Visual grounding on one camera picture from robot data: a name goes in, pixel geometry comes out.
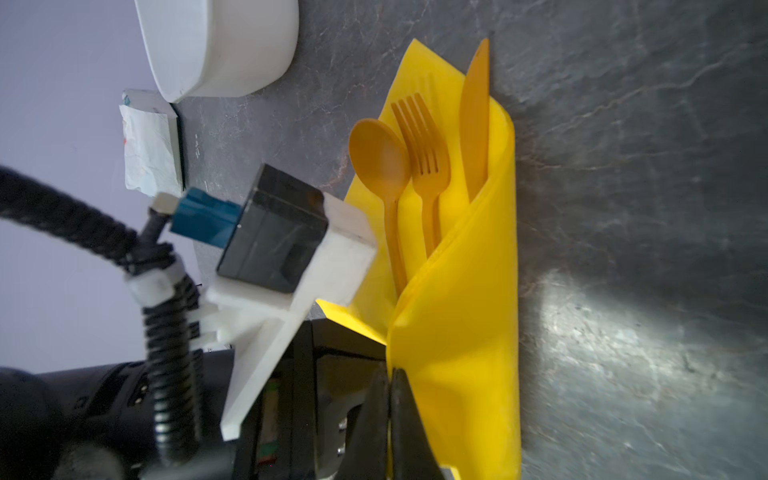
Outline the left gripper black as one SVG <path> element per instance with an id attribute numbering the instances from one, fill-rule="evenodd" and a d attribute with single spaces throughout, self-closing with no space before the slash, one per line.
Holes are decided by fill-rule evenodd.
<path id="1" fill-rule="evenodd" d="M 384 360 L 374 340 L 303 322 L 243 424 L 232 478 L 334 478 Z"/>

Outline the yellow paper napkin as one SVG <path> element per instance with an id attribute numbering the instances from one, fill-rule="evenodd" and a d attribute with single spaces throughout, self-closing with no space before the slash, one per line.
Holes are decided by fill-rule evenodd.
<path id="1" fill-rule="evenodd" d="M 489 104 L 489 176 L 469 197 L 463 175 L 459 105 L 463 74 L 419 41 L 408 46 L 387 95 L 420 94 L 446 141 L 451 183 L 440 195 L 442 239 L 427 254 L 422 202 L 399 202 L 407 287 L 397 292 L 380 247 L 354 300 L 329 301 L 330 320 L 386 347 L 406 371 L 431 449 L 461 479 L 521 475 L 518 371 L 518 241 L 515 130 Z"/>

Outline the orange plastic fork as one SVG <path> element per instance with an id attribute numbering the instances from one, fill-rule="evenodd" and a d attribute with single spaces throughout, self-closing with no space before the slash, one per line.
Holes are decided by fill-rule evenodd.
<path id="1" fill-rule="evenodd" d="M 422 227 L 426 255 L 430 257 L 442 234 L 440 195 L 451 181 L 447 143 L 420 93 L 391 104 L 410 157 L 413 188 L 422 200 Z"/>

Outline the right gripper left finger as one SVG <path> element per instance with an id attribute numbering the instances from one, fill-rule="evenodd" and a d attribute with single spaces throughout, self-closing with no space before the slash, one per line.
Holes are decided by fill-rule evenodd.
<path id="1" fill-rule="evenodd" d="M 372 378 L 335 479 L 387 478 L 389 411 L 388 374 L 379 369 Z"/>

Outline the orange plastic knife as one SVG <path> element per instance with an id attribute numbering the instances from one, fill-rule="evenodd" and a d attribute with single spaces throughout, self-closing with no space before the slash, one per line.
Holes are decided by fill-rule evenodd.
<path id="1" fill-rule="evenodd" d="M 490 39 L 479 44 L 463 83 L 459 134 L 469 201 L 488 178 Z"/>

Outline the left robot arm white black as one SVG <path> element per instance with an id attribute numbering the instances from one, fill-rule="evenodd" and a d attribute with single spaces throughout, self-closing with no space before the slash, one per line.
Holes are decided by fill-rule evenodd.
<path id="1" fill-rule="evenodd" d="M 157 195 L 141 230 L 11 169 L 4 219 L 122 269 L 146 356 L 43 374 L 1 371 L 5 479 L 319 479 L 319 375 L 362 390 L 383 351 L 327 320 L 377 252 L 359 209 L 263 165 L 243 204 Z"/>

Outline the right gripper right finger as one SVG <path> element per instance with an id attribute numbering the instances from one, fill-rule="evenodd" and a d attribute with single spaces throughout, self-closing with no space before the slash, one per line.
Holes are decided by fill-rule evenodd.
<path id="1" fill-rule="evenodd" d="M 392 375 L 390 443 L 394 479 L 444 479 L 403 369 L 394 369 Z"/>

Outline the orange plastic spoon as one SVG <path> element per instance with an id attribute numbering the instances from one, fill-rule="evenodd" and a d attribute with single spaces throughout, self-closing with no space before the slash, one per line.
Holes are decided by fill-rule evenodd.
<path id="1" fill-rule="evenodd" d="M 348 152 L 357 177 L 384 206 L 384 231 L 397 295 L 407 285 L 398 226 L 399 199 L 411 179 L 409 157 L 395 132 L 378 119 L 359 120 Z"/>

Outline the white oval plastic tub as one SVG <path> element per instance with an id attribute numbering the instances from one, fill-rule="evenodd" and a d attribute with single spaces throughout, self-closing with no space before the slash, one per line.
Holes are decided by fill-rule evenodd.
<path id="1" fill-rule="evenodd" d="M 252 94 L 285 74 L 298 43 L 297 0 L 137 0 L 135 7 L 169 103 Z"/>

